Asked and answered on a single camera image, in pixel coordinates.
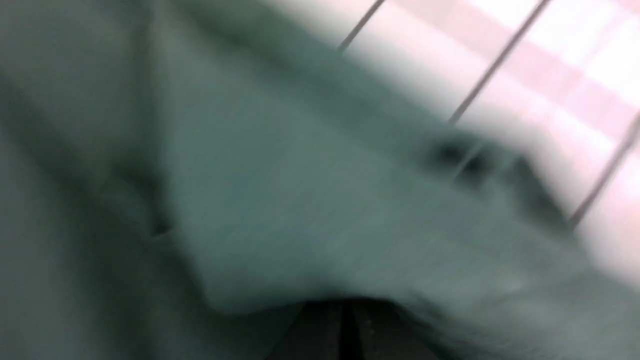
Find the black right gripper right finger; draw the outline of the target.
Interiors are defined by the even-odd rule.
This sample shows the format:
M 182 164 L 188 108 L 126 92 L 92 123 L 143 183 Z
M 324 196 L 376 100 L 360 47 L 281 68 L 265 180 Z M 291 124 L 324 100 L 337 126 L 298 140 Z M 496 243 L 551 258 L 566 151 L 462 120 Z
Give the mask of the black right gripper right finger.
M 387 301 L 350 301 L 362 360 L 437 360 Z

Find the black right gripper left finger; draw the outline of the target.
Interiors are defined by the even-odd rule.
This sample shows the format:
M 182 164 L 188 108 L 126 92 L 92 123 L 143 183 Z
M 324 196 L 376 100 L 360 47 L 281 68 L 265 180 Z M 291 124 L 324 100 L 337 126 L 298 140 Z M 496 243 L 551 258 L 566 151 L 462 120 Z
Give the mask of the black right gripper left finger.
M 307 302 L 268 360 L 338 360 L 342 317 L 342 301 Z

